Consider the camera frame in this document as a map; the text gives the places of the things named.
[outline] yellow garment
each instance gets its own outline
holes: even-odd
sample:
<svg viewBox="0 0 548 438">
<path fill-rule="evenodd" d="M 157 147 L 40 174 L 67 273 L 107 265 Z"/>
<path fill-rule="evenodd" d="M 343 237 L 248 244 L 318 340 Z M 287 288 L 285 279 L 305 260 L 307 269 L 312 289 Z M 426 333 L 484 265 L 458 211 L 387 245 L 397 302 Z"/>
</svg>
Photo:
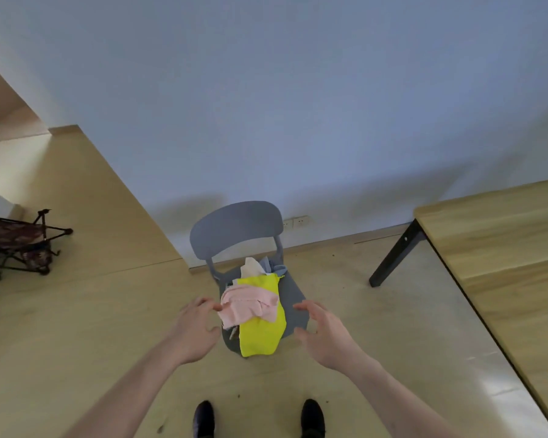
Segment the yellow garment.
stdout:
<svg viewBox="0 0 548 438">
<path fill-rule="evenodd" d="M 237 280 L 237 284 L 261 287 L 280 295 L 278 293 L 280 278 L 275 273 L 270 273 L 257 277 L 240 278 Z M 278 301 L 276 321 L 274 323 L 254 316 L 252 319 L 240 324 L 241 356 L 272 355 L 278 347 L 284 329 L 286 329 L 286 316 L 282 304 Z"/>
</svg>

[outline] pile of clothes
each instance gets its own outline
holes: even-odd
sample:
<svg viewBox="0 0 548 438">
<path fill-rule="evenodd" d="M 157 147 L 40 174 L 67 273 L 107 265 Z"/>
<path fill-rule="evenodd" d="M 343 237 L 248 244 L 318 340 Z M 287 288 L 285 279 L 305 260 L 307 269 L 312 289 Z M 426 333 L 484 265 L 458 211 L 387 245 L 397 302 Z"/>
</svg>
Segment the pile of clothes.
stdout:
<svg viewBox="0 0 548 438">
<path fill-rule="evenodd" d="M 229 284 L 221 296 L 223 329 L 231 329 L 231 339 L 239 336 L 243 357 L 271 355 L 278 347 L 286 329 L 278 282 L 286 270 L 268 257 L 260 262 L 246 258 L 241 278 Z"/>
</svg>

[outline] wall socket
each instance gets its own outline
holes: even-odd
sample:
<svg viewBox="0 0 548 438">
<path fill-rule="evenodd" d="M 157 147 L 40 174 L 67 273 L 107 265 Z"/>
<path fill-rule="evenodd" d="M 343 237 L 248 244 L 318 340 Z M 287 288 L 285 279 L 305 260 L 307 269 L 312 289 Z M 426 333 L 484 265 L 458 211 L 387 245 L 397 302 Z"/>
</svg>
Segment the wall socket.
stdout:
<svg viewBox="0 0 548 438">
<path fill-rule="evenodd" d="M 310 217 L 308 215 L 303 215 L 302 217 L 296 217 L 292 219 L 292 227 L 302 227 L 310 223 Z"/>
</svg>

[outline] black shoe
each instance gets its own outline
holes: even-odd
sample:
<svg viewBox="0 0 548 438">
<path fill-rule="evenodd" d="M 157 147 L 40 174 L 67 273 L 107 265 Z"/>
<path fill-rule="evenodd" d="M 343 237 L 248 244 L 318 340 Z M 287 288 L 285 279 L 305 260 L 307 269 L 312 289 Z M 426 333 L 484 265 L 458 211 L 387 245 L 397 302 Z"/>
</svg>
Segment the black shoe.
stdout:
<svg viewBox="0 0 548 438">
<path fill-rule="evenodd" d="M 193 415 L 193 438 L 211 437 L 215 434 L 215 417 L 213 407 L 207 400 L 195 409 Z"/>
<path fill-rule="evenodd" d="M 314 399 L 307 399 L 300 413 L 300 427 L 303 429 L 304 437 L 325 436 L 325 417 L 322 414 L 321 406 Z"/>
</svg>

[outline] person's left arm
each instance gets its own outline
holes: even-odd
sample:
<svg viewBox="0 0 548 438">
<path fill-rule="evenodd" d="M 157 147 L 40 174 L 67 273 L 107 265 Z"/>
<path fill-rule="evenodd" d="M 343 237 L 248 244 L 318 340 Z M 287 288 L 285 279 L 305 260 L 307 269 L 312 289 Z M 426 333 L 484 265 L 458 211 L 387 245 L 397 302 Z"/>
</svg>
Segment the person's left arm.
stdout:
<svg viewBox="0 0 548 438">
<path fill-rule="evenodd" d="M 62 438 L 132 438 L 168 377 L 181 364 L 203 358 L 217 343 L 220 329 L 206 328 L 220 304 L 197 298 L 187 304 L 167 337 L 154 346 L 106 392 Z"/>
</svg>

